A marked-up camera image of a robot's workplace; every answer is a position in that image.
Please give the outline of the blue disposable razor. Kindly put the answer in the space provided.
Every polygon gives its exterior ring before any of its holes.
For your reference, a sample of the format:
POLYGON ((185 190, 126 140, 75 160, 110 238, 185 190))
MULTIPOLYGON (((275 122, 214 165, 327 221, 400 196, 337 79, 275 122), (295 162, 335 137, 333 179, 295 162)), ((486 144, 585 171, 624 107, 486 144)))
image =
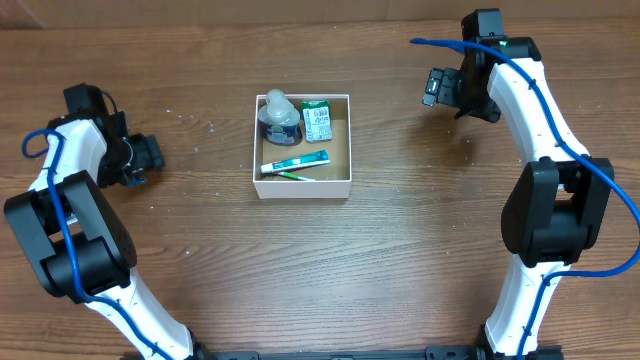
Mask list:
POLYGON ((144 175, 129 174, 125 176, 126 185, 128 187, 137 187, 147 182, 144 175))

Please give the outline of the green white soap box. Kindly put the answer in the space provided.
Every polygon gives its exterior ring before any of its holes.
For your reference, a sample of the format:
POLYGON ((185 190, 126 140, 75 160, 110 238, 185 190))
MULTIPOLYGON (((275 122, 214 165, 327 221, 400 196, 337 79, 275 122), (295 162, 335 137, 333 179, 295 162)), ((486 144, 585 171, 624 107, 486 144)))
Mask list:
POLYGON ((309 143, 330 141, 333 138, 330 103, 327 100, 303 101, 301 109, 306 140, 309 143))

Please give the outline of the clear soap bottle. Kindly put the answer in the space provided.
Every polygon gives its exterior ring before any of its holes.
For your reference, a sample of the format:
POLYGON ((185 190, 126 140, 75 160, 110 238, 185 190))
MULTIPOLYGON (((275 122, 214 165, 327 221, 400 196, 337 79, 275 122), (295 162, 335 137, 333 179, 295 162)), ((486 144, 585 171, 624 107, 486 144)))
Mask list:
POLYGON ((258 110, 261 134, 279 146, 295 146, 302 141, 300 112, 278 89, 266 94, 266 103, 258 110))

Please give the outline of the green toothbrush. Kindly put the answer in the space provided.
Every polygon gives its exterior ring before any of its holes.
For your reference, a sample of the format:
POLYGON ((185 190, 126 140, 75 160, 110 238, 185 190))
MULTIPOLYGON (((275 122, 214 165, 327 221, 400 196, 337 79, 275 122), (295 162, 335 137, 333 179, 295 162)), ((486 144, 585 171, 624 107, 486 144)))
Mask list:
POLYGON ((296 181, 307 181, 307 182, 315 182, 316 180, 313 178, 309 178, 309 177, 304 177, 304 176, 300 176, 300 175, 296 175, 294 173, 291 172, 277 172, 276 175, 290 179, 290 180, 296 180, 296 181))

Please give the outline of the toothpaste tube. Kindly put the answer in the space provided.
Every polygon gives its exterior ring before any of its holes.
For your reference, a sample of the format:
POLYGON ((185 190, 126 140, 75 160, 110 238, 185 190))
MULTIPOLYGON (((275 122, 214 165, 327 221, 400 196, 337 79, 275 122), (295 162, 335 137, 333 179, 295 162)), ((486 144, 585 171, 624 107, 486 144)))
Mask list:
POLYGON ((326 150, 321 150, 294 158, 263 164, 260 166, 260 171, 262 174, 275 174, 279 172, 328 165, 330 163, 331 160, 328 152, 326 150))

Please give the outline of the white cardboard box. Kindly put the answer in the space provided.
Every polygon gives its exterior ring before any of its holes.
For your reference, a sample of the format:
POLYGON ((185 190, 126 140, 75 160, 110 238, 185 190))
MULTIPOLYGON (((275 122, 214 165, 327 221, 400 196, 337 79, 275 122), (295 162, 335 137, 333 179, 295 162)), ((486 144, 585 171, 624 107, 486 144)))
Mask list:
POLYGON ((300 106, 304 101, 326 100, 333 139, 325 142, 302 141, 295 146, 279 146, 266 141, 259 125, 254 130, 252 180, 261 199, 346 199, 350 195, 352 171, 351 104, 347 94, 289 94, 289 101, 300 106), (267 163, 295 158, 325 150, 330 163, 297 170, 303 179, 267 176, 260 167, 267 163))

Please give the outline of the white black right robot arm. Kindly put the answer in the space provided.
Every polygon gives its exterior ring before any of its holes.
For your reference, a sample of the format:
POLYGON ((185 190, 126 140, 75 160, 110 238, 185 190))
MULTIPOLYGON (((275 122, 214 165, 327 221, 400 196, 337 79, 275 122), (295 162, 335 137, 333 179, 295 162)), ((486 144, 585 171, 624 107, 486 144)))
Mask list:
POLYGON ((461 22, 462 37, 485 45, 464 50, 459 69, 433 69, 423 102, 456 108, 458 117, 505 119, 519 149, 522 173, 501 214, 511 254, 497 305, 481 327, 473 359, 560 359, 540 347, 537 333, 559 272, 567 271, 598 236, 610 189, 564 150, 588 159, 553 99, 541 54, 529 37, 508 37, 499 9, 477 9, 461 22))

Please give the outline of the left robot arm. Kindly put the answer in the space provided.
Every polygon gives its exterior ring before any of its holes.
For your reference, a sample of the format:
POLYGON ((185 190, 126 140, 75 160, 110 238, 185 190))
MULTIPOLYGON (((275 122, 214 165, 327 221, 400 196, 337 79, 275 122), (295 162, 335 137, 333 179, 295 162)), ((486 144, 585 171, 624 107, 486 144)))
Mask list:
POLYGON ((157 139, 128 131, 100 88, 63 92, 67 114, 28 134, 43 136, 43 167, 4 215, 42 287, 101 314, 144 359, 208 359, 193 332, 160 304, 138 272, 133 240, 102 191, 135 187, 165 164, 157 139))

